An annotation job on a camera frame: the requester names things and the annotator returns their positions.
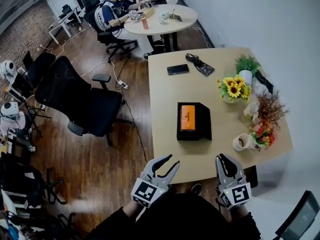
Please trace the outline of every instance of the power strip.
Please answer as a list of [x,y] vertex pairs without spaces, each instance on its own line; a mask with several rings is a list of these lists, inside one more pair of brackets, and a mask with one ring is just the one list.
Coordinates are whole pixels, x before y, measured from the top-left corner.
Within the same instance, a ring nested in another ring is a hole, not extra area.
[[129,88],[129,86],[127,85],[127,84],[125,84],[124,82],[122,82],[121,80],[120,81],[118,81],[118,84],[120,85],[120,86],[122,86],[124,89],[128,89]]

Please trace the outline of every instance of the black box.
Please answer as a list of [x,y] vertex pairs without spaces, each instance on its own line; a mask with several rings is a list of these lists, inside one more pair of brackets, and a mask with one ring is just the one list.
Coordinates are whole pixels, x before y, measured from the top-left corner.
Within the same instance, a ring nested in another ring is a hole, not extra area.
[[[181,129],[181,106],[195,106],[195,130]],[[200,102],[178,102],[176,139],[178,141],[198,141],[201,138],[212,140],[210,109]]]

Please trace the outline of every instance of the pink flower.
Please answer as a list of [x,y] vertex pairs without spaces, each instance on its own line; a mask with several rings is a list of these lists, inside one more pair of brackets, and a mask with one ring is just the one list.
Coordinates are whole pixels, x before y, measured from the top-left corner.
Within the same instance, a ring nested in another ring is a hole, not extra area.
[[258,132],[260,130],[261,126],[259,124],[256,124],[255,127],[253,127],[253,130],[255,132]]

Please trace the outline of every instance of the orange box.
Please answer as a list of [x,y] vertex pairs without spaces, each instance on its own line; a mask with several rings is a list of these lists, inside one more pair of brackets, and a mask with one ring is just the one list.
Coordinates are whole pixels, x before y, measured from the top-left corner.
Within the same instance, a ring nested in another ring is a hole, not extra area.
[[181,106],[180,130],[182,131],[196,130],[196,106],[194,105]]

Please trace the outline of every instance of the brick wall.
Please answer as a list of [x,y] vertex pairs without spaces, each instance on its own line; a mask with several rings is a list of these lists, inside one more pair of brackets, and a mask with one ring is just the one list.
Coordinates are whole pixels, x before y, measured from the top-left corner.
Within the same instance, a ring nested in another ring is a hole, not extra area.
[[[38,57],[43,49],[37,51],[37,48],[40,45],[47,47],[52,39],[48,28],[54,21],[54,14],[46,0],[31,6],[0,35],[0,62],[11,60],[18,69],[24,66],[27,51],[33,59]],[[8,101],[11,97],[5,93],[6,86],[8,81],[0,78],[0,98]]]

